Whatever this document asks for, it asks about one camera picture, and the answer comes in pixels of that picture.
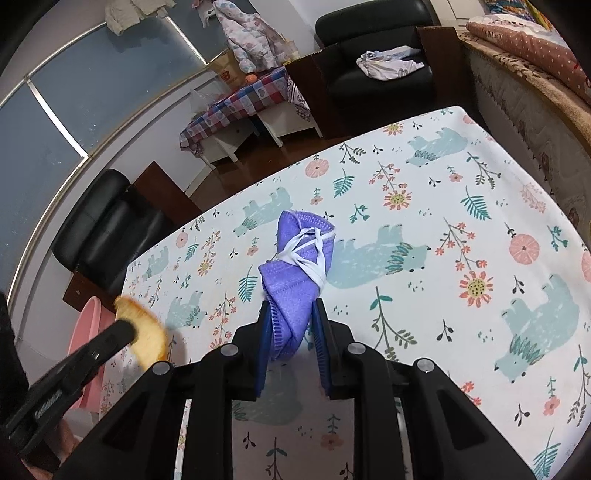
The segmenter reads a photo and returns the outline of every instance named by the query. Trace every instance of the black armchair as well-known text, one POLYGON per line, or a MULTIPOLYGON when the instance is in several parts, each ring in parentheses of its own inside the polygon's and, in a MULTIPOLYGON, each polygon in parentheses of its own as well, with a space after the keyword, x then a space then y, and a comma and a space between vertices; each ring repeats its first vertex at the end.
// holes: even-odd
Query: black armchair
POLYGON ((327 138, 359 135, 444 106, 461 105, 477 119, 472 81, 455 29, 441 27, 429 0, 372 0, 320 17, 324 48, 287 64, 327 138), (425 67, 382 82, 356 60, 366 51, 402 45, 425 67))
POLYGON ((422 50, 416 27, 438 23, 428 0, 373 0, 318 19, 316 34, 325 48, 315 60, 347 133, 360 134, 435 108, 433 72, 424 52, 409 59, 425 67, 387 82, 365 76, 356 60, 368 50, 402 45, 422 50))
POLYGON ((51 250, 63 266, 102 291, 104 302, 105 296, 121 293, 128 265, 173 230, 162 210, 140 195, 122 173, 109 169, 78 200, 51 250))

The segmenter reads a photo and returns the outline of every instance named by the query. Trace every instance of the black leather chair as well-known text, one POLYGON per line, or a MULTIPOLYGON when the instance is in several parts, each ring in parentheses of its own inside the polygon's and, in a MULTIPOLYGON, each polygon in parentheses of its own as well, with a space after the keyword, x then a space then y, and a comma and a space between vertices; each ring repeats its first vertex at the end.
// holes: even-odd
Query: black leather chair
POLYGON ((109 169, 76 202, 51 251, 68 270, 115 296, 121 293, 128 265, 173 230, 161 210, 122 173, 109 169))
POLYGON ((325 88, 350 134, 435 108, 433 72, 424 53, 409 57, 426 66, 406 77, 383 82, 357 66, 366 51, 402 45, 422 49, 416 27, 439 25, 429 0, 373 0, 331 12, 316 22, 324 49, 316 57, 325 88))

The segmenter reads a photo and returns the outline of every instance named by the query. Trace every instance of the pink chair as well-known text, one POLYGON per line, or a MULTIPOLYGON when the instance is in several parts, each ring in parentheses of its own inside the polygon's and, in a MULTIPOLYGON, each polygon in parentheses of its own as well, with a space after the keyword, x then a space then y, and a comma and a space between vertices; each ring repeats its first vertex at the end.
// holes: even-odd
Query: pink chair
MULTIPOLYGON (((115 314, 104 308, 97 297, 86 302, 74 327, 68 355, 88 343, 115 321, 115 314)), ((97 376, 86 386, 80 399, 71 408, 82 408, 91 412, 100 410, 100 392, 103 387, 105 367, 101 367, 97 376)))

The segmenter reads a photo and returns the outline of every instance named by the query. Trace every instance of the folded cloth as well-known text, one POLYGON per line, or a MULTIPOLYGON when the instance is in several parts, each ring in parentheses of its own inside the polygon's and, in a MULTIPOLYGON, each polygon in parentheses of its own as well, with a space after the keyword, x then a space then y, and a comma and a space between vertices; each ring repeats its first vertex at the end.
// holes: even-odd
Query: folded cloth
POLYGON ((423 63, 402 60, 417 53, 420 53, 419 49, 406 45, 392 50, 367 51, 357 59, 357 66, 369 78, 386 82, 423 68, 425 66, 423 63))
POLYGON ((271 305, 271 360, 291 358, 308 327, 312 303, 326 283, 335 227, 309 212, 285 211, 277 225, 277 258, 259 266, 271 305))

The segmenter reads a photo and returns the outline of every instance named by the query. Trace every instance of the mattress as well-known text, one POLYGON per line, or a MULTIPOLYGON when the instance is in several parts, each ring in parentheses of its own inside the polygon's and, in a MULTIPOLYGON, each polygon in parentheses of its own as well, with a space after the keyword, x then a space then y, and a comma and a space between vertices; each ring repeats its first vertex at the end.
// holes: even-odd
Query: mattress
POLYGON ((591 247, 591 108, 526 60, 470 33, 460 39, 475 82, 516 127, 538 171, 522 167, 540 184, 547 182, 551 196, 591 247))
POLYGON ((591 105, 591 82, 557 31, 545 30, 513 15, 474 17, 466 28, 551 74, 591 105))

